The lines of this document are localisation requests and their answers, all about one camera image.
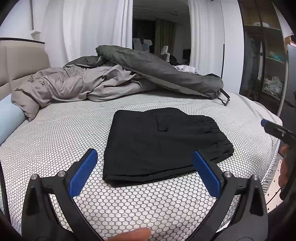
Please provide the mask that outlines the person's right hand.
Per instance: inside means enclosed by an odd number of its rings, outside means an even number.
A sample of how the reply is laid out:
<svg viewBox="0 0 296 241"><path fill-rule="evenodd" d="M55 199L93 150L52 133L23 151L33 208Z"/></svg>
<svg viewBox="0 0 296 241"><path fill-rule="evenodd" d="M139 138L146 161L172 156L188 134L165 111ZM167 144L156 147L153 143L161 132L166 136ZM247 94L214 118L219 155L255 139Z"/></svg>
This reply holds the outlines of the person's right hand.
<svg viewBox="0 0 296 241"><path fill-rule="evenodd" d="M278 184L281 188L284 187L288 182L288 167L287 167L287 154L286 154L288 150L289 150L289 146L284 146L280 149L280 154L283 156L283 161L281 163Z"/></svg>

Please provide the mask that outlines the person's left hand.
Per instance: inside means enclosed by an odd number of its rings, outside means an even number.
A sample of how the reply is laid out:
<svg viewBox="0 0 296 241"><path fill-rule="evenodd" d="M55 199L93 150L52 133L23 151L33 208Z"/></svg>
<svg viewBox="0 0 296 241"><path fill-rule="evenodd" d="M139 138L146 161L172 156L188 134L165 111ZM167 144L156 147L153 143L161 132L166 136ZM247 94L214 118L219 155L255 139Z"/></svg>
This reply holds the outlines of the person's left hand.
<svg viewBox="0 0 296 241"><path fill-rule="evenodd" d="M123 232L114 237L109 238L107 241L147 241L151 236L149 228L139 228L130 232Z"/></svg>

